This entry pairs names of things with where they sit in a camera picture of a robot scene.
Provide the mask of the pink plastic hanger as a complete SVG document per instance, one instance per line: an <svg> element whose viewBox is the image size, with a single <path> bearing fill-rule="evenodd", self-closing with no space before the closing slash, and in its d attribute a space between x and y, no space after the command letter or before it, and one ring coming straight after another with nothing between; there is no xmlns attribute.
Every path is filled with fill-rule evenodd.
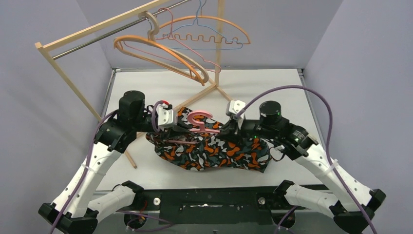
<svg viewBox="0 0 413 234"><path fill-rule="evenodd" d="M205 127L205 123L199 120L196 120L194 117L195 116L203 116L203 117L207 117L207 118L212 118L213 115L210 112L207 111L202 111L202 110L198 110L198 111L192 111L187 115L187 120L189 121L189 123L191 123L192 125L195 126L195 128L191 128L190 131L191 132L195 132L195 133L208 133L208 134L218 134L220 132L220 130L217 129L208 129Z"/></svg>

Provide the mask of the orange camouflage shorts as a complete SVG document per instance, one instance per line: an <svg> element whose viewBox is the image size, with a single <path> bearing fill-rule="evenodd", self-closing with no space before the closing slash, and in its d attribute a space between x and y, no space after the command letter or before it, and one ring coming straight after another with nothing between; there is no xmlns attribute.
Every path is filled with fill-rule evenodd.
<svg viewBox="0 0 413 234"><path fill-rule="evenodd" d="M186 170L226 167L263 173L270 162L269 146L260 138L232 143L210 133L172 137L163 133L147 133L146 140L154 145L160 158Z"/></svg>

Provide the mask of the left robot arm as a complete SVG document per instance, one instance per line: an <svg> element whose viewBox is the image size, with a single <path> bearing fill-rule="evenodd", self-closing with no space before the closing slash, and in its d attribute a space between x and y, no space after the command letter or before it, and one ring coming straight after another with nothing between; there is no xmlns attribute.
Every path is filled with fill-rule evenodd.
<svg viewBox="0 0 413 234"><path fill-rule="evenodd" d="M98 223L125 207L138 208L144 202L143 188L131 181L123 182L112 192L97 199L93 195L108 170L136 140L138 133L162 133L179 136L189 127L178 123L177 112L164 101L158 101L148 112L145 94L127 91L118 108L98 123L85 160L61 192L50 203L44 203L39 214L51 230L65 234L91 234Z"/></svg>

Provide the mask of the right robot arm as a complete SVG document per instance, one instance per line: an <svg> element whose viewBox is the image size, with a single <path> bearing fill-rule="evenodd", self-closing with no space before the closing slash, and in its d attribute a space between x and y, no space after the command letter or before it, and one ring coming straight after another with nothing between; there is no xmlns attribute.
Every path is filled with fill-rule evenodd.
<svg viewBox="0 0 413 234"><path fill-rule="evenodd" d="M306 168L329 190L323 193L284 180L274 191L274 202L280 208L289 205L308 208L333 219L349 234L360 234L372 220L386 195L380 189L371 189L346 172L338 162L327 158L326 151L305 128L282 116L281 105L265 101L259 107L259 119L246 119L243 101L227 104L229 121L221 128L218 138L245 142L261 138L292 161Z"/></svg>

